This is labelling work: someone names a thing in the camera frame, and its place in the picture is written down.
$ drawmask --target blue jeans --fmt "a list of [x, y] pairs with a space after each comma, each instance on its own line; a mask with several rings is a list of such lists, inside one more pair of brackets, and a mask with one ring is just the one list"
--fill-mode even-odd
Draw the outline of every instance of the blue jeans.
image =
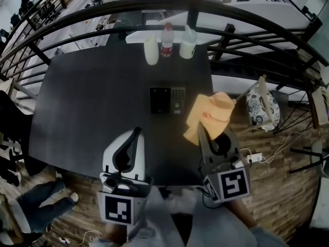
[[73, 208], [75, 203], [70, 197], [62, 198], [51, 205], [39, 207], [42, 202], [64, 187], [62, 180], [56, 180], [55, 182], [37, 185], [16, 199], [25, 214], [31, 232], [43, 232], [55, 218]]

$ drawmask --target orange cloth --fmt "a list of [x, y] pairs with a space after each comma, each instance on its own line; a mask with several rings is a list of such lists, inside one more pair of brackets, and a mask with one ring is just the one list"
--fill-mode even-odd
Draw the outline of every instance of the orange cloth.
[[210, 139], [216, 139], [227, 127], [236, 104], [226, 93], [216, 93], [211, 97], [199, 94], [187, 118], [188, 130], [184, 137], [199, 145], [197, 126], [199, 122], [206, 128]]

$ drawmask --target tabletop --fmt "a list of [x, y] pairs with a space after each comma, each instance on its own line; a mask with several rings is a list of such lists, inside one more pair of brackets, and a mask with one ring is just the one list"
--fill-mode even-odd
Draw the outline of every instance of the tabletop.
[[[181, 114], [151, 114], [150, 87], [184, 86]], [[51, 60], [36, 103], [29, 154], [91, 177], [102, 172], [103, 152], [120, 134], [141, 127], [146, 173], [155, 185], [199, 185], [199, 147], [183, 137], [198, 94], [212, 95], [207, 49], [190, 60], [174, 45], [169, 58], [147, 64], [143, 44], [113, 43]]]

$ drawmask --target shirt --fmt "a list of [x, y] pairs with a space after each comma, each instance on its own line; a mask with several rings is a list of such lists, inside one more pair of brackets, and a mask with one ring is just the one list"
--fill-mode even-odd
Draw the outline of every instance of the shirt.
[[[185, 247], [159, 190], [151, 189], [143, 215], [127, 227], [129, 241], [124, 247]], [[108, 240], [94, 240], [90, 247], [117, 247]], [[198, 193], [192, 231], [186, 247], [288, 247], [278, 236], [260, 227], [248, 229], [226, 207], [209, 209]]]
[[[17, 200], [11, 200], [9, 202], [9, 209], [20, 226], [22, 233], [31, 233], [30, 225]], [[2, 205], [0, 206], [0, 219], [3, 223], [3, 231], [0, 233], [0, 242], [5, 245], [13, 245], [14, 243], [8, 235], [8, 231], [12, 231], [13, 229], [9, 221], [9, 217]]]

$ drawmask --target plastic bottle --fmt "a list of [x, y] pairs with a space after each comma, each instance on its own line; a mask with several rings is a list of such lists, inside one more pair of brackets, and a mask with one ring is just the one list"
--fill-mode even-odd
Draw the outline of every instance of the plastic bottle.
[[161, 35], [161, 55], [170, 57], [173, 51], [174, 31], [171, 23], [166, 23]]

